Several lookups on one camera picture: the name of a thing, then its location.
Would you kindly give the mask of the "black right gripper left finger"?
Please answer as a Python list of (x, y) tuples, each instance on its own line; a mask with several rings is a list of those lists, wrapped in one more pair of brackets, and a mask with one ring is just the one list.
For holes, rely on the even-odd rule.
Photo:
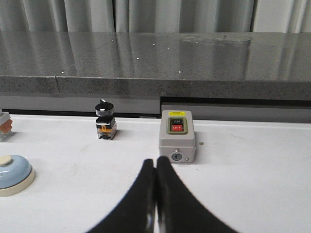
[(155, 221), (155, 177), (153, 161), (146, 159), (127, 193), (90, 233), (152, 233)]

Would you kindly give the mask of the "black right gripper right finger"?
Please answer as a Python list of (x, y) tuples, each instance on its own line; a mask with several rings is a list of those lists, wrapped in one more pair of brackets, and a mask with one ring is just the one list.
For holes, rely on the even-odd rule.
[(187, 189), (169, 159), (157, 160), (157, 207), (161, 233), (235, 233)]

